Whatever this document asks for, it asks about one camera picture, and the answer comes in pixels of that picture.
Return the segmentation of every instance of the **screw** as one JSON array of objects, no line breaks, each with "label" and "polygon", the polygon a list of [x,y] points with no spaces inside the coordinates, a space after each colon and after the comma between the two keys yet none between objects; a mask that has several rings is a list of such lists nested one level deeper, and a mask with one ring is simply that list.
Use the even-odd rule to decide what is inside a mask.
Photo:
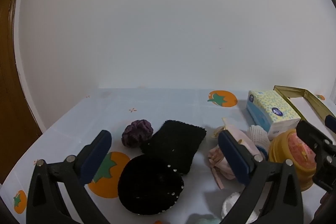
[{"label": "screw", "polygon": [[67,162],[73,162],[76,159],[74,155],[67,156],[66,161]]},{"label": "screw", "polygon": [[287,159],[287,160],[286,160],[286,164],[287,164],[288,166],[292,166],[292,165],[293,165],[293,161],[292,161],[291,159]]},{"label": "screw", "polygon": [[43,160],[38,160],[37,163],[36,163],[36,165],[37,165],[38,167],[41,167],[41,166],[43,165],[43,163],[44,163]]},{"label": "screw", "polygon": [[254,160],[257,161],[257,162],[262,162],[263,161],[263,157],[262,157],[262,155],[255,155],[254,156]]}]

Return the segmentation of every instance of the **purple scrunchie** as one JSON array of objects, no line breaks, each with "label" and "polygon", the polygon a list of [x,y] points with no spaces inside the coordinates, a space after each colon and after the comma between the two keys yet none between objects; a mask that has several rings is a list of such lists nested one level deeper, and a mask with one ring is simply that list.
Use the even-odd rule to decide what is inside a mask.
[{"label": "purple scrunchie", "polygon": [[153,134],[153,128],[147,120],[136,120],[125,128],[121,136],[124,146],[135,148],[147,141]]}]

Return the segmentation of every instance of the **table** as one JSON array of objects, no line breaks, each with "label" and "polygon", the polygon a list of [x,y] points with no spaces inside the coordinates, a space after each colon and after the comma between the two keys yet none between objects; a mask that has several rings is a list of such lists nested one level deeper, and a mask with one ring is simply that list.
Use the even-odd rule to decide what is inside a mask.
[{"label": "table", "polygon": [[[102,198],[86,185],[89,195],[111,223],[153,224],[156,220],[171,224],[193,224],[199,218],[220,218],[221,206],[232,192],[243,190],[236,180],[224,182],[219,190],[207,165],[207,153],[216,146],[210,135],[222,126],[222,117],[230,124],[246,131],[253,119],[246,109],[247,91],[231,91],[238,99],[234,107],[221,107],[208,102],[212,90],[198,89],[97,89],[81,100],[68,113],[50,127],[22,156],[8,175],[0,196],[11,213],[20,223],[26,223],[26,210],[18,214],[14,210],[13,198],[19,190],[28,193],[30,178],[38,159],[47,163],[63,161],[68,155],[77,155],[80,150],[97,136],[101,130],[112,134],[110,151],[118,151],[133,158],[141,155],[139,148],[126,148],[121,143],[121,134],[132,121],[147,119],[156,132],[164,121],[178,120],[204,127],[207,135],[195,154],[191,170],[183,177],[184,190],[178,202],[169,210],[154,216],[138,216],[127,211],[118,198]],[[336,113],[336,106],[328,102]],[[67,191],[59,184],[68,210],[76,221],[81,222]],[[257,204],[261,208],[268,186]],[[319,206],[324,190],[313,185],[302,193],[305,223],[309,223]]]}]

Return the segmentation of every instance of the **white knitted item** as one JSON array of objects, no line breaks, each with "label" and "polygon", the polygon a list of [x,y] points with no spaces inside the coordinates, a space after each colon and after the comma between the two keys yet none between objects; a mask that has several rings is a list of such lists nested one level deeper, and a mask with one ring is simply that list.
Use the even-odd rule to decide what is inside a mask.
[{"label": "white knitted item", "polygon": [[[223,207],[222,207],[222,212],[220,213],[222,218],[224,218],[228,212],[231,210],[231,208],[233,207],[233,205],[235,205],[235,203],[237,202],[238,198],[240,197],[239,193],[233,193],[231,196],[229,196],[223,203]],[[248,218],[246,224],[250,224],[254,221],[256,221],[258,218],[257,214],[255,213],[255,211],[252,211],[250,217]]]},{"label": "white knitted item", "polygon": [[261,146],[267,152],[269,150],[270,141],[267,132],[261,126],[252,125],[246,132],[246,135],[255,145]]}]

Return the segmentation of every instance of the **blue and yellow tissue package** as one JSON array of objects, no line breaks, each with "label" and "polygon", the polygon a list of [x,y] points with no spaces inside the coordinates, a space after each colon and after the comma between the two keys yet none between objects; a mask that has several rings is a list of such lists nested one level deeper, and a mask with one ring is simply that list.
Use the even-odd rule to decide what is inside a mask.
[{"label": "blue and yellow tissue package", "polygon": [[268,132],[272,140],[280,133],[296,128],[300,116],[274,90],[249,91],[247,109],[256,125]]}]

